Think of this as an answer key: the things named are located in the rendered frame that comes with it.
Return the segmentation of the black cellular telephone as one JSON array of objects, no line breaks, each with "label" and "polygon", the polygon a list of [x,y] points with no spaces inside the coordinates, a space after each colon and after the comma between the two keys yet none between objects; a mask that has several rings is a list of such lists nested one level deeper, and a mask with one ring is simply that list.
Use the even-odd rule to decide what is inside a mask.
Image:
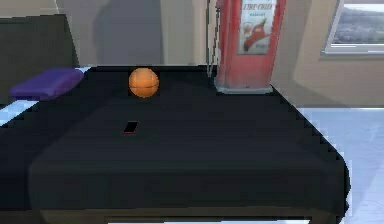
[{"label": "black cellular telephone", "polygon": [[123,129],[123,134],[135,134],[139,122],[138,121],[128,121],[126,126]]}]

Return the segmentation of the black bed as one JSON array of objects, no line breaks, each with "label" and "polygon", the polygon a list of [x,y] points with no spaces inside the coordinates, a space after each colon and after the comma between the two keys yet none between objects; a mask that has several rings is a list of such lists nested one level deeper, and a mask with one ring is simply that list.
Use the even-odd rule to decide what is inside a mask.
[{"label": "black bed", "polygon": [[[128,90],[126,68],[88,71],[68,93],[0,128],[0,216],[137,220],[296,217],[339,224],[350,189],[337,150],[279,93],[220,95],[197,67]],[[138,121],[135,134],[123,134]]]}]

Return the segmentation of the orange basketball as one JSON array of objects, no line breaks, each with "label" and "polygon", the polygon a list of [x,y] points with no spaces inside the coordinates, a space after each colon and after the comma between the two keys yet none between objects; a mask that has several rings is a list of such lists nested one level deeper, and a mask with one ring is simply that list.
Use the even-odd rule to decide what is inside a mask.
[{"label": "orange basketball", "polygon": [[149,68],[137,68],[128,78],[131,92],[141,98],[153,96],[159,88],[159,77]]}]

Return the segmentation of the red vintage fuel pump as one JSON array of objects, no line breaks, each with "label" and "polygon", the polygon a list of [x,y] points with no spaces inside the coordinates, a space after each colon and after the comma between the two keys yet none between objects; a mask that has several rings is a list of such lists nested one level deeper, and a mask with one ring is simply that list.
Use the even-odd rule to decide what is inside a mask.
[{"label": "red vintage fuel pump", "polygon": [[269,94],[287,0],[216,0],[207,75],[223,94]]}]

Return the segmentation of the purple pillow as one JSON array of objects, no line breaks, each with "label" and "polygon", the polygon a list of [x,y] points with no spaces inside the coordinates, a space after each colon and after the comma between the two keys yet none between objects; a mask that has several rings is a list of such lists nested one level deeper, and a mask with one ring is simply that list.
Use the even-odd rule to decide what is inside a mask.
[{"label": "purple pillow", "polygon": [[83,78],[84,73],[78,69],[48,69],[15,85],[9,95],[17,100],[51,100],[73,89]]}]

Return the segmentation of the dark grey headboard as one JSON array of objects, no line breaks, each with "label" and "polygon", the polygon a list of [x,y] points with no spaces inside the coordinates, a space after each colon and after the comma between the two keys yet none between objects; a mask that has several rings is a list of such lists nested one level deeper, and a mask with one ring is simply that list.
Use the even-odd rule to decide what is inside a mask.
[{"label": "dark grey headboard", "polygon": [[65,14],[0,18],[0,105],[14,85],[47,69],[78,66]]}]

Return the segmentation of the white framed window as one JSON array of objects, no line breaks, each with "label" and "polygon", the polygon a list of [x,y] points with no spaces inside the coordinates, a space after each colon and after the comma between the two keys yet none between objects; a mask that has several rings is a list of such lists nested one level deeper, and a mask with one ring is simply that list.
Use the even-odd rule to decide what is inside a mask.
[{"label": "white framed window", "polygon": [[337,0],[323,55],[384,55],[384,0]]}]

